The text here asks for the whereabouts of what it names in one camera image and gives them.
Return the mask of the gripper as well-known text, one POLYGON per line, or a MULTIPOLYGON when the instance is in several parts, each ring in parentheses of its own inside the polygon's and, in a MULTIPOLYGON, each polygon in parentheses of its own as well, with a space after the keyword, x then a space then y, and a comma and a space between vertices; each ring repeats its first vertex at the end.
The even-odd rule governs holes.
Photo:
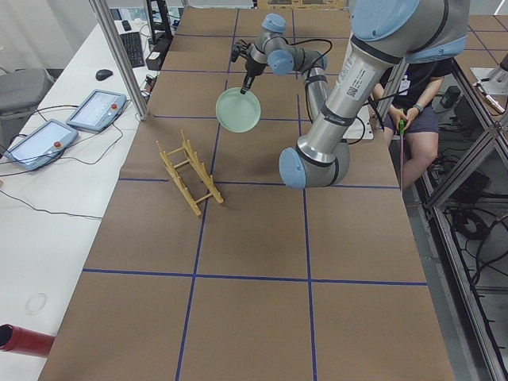
POLYGON ((254 44, 248 46, 245 59, 246 75, 240 90, 241 94, 246 94, 248 92, 255 78, 262 75, 267 66, 267 56, 254 44))

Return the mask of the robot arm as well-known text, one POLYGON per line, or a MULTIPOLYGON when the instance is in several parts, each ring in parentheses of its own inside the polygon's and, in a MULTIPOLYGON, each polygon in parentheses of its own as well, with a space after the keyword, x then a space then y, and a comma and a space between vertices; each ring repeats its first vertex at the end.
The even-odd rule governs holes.
POLYGON ((270 13, 263 19, 260 35, 253 42, 239 40, 232 47, 231 61, 235 62, 238 57, 245 59, 246 74, 240 93, 249 94, 255 78, 266 67, 278 76, 297 72, 304 79, 308 117, 316 121, 328 90, 324 74, 328 52, 304 49, 306 40, 288 42, 284 36, 286 27, 284 17, 270 13))
POLYGON ((452 58, 466 46, 468 1, 358 1, 351 16, 352 52, 310 131, 279 157, 279 173, 295 189, 328 187, 348 171, 342 140, 383 73, 400 62, 452 58))

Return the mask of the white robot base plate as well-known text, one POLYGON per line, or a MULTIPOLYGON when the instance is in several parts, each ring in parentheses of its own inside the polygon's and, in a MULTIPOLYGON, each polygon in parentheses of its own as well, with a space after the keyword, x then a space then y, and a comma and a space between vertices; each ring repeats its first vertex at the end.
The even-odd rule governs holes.
POLYGON ((346 140, 372 140, 373 138, 374 133, 371 127, 369 113, 357 116, 344 134, 344 139, 346 140))

